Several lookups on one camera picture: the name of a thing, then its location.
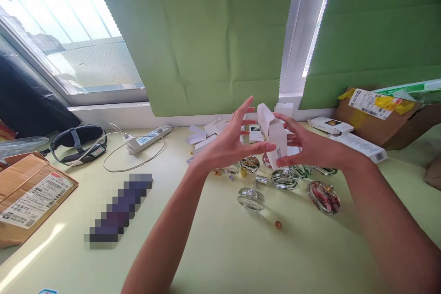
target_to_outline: hand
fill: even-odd
[[[274,116],[285,121],[284,128],[292,132],[287,135],[288,146],[302,148],[299,154],[278,159],[278,166],[307,164],[345,170],[357,160],[369,160],[355,149],[305,129],[291,117],[280,113],[274,113]]]
[[[254,112],[255,108],[250,107],[252,102],[253,97],[251,96],[234,112],[230,123],[216,139],[195,157],[192,165],[202,166],[208,171],[216,168],[225,168],[249,155],[263,154],[276,149],[276,145],[270,142],[258,142],[245,146],[240,143],[239,137],[249,134],[247,131],[241,131],[241,126],[257,123],[254,120],[243,120],[246,113]]]

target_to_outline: desk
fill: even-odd
[[[129,131],[141,136],[150,130]],[[187,170],[187,135],[187,128],[175,128],[157,158],[131,171],[152,173],[153,188],[114,250],[86,250],[83,235],[128,180],[128,172],[105,171],[103,158],[71,169],[78,189],[0,266],[0,294],[33,294],[44,288],[60,294],[119,293],[139,248]],[[108,150],[121,143],[119,136],[109,136]],[[138,158],[122,148],[108,166],[135,165],[160,145]],[[441,192],[422,181],[424,169],[396,158],[379,167],[416,221],[441,246]],[[271,171],[261,164],[258,174],[269,177]],[[237,193],[252,186],[253,175],[230,181],[225,174],[210,174],[171,293],[385,293],[344,177],[314,173],[312,178],[334,185],[342,204],[338,214],[327,216],[316,209],[307,197],[306,181],[293,192],[261,185],[267,212],[248,211],[237,202]],[[282,222],[281,230],[275,228],[274,217]]]

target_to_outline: white cable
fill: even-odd
[[[75,164],[77,164],[77,162],[78,161],[80,161],[84,156],[86,156],[87,154],[89,154],[91,151],[92,151],[92,149],[93,149],[93,147],[96,145],[96,144],[98,144],[104,137],[106,137],[106,136],[108,136],[108,135],[111,135],[111,134],[121,134],[122,136],[125,136],[125,135],[127,135],[127,133],[125,133],[124,131],[122,131],[117,125],[115,125],[115,124],[113,124],[113,123],[109,123],[117,132],[110,132],[110,133],[106,133],[105,135],[103,135],[103,136],[101,136],[97,141],[95,141],[94,142],[94,144],[87,150],[87,152],[85,152],[79,159],[77,159],[76,161],[74,161],[74,162],[72,162],[72,164],[70,164],[70,166],[68,166],[68,168],[65,170],[65,172],[66,171],[68,171],[71,167],[73,167]],[[149,136],[149,134],[147,134],[147,135],[145,135],[145,136],[134,136],[135,138],[143,138],[143,137],[147,137],[147,136]],[[155,155],[153,155],[151,158],[149,158],[147,161],[144,161],[144,162],[142,162],[142,163],[140,163],[140,164],[138,164],[138,165],[135,165],[134,167],[131,167],[131,168],[129,168],[129,169],[121,169],[121,170],[109,170],[108,168],[106,168],[106,166],[104,165],[105,164],[105,162],[107,161],[107,159],[114,153],[114,152],[116,152],[118,149],[120,149],[121,147],[123,147],[124,145],[125,145],[125,143],[123,144],[123,145],[121,145],[121,146],[119,146],[117,149],[115,149],[113,152],[111,152],[107,157],[106,157],[106,159],[103,161],[103,163],[102,163],[102,166],[104,167],[104,169],[106,169],[107,171],[109,171],[109,172],[125,172],[125,171],[130,171],[130,170],[133,170],[133,169],[136,169],[136,168],[138,168],[138,167],[140,167],[140,166],[142,166],[142,165],[144,165],[145,163],[147,163],[147,162],[149,162],[149,161],[151,161],[152,159],[154,159],[155,157],[157,157],[163,150],[164,150],[164,148],[165,148],[165,139],[164,139],[164,137],[163,136],[159,136],[163,141],[164,141],[164,144],[162,145],[162,147],[161,147],[161,149],[159,150],[159,152],[157,152]]]
[[[121,147],[124,147],[124,146],[125,146],[125,143],[124,143],[124,144],[122,144],[121,146],[119,146],[117,149],[115,149],[113,152],[111,152],[111,153],[106,157],[106,159],[105,159],[105,160],[103,161],[103,163],[102,163],[102,166],[104,167],[104,169],[106,169],[106,170],[109,171],[109,172],[125,172],[125,171],[129,171],[129,170],[136,169],[137,167],[140,167],[141,165],[144,165],[144,164],[147,163],[148,161],[153,160],[155,157],[157,157],[157,156],[159,155],[159,153],[161,153],[161,152],[164,150],[164,148],[165,148],[165,139],[164,139],[163,136],[159,136],[159,137],[164,141],[164,144],[162,145],[161,149],[160,149],[155,155],[153,155],[151,158],[149,158],[147,161],[144,161],[144,162],[142,162],[142,163],[140,163],[140,164],[138,164],[138,165],[135,165],[134,167],[128,168],[128,169],[121,169],[121,170],[110,170],[110,169],[108,169],[108,168],[106,167],[106,165],[105,165],[107,159],[108,159],[109,157],[111,157],[112,154],[113,154],[114,152],[116,152],[118,149],[120,149]]]

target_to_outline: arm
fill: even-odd
[[[342,170],[367,243],[394,293],[439,293],[441,251],[429,239],[369,158],[275,114],[294,134],[288,145],[302,152],[277,164],[309,164]]]
[[[276,149],[276,145],[268,142],[251,146],[240,143],[240,135],[247,134],[241,131],[241,126],[256,123],[243,120],[247,112],[254,111],[250,107],[252,101],[253,97],[245,101],[223,132],[188,167],[133,262],[122,294],[160,294],[169,289],[184,253],[202,188],[212,169],[227,167],[251,154]]]

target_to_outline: white device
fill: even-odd
[[[164,126],[159,127],[156,130],[153,130],[149,134],[142,136],[142,137],[134,137],[129,134],[124,135],[124,142],[126,144],[127,149],[129,150],[129,153],[132,155],[138,154],[140,151],[144,150],[154,142],[161,139],[160,137],[164,137],[165,135],[169,134],[171,131],[173,131],[173,127],[171,126]]]

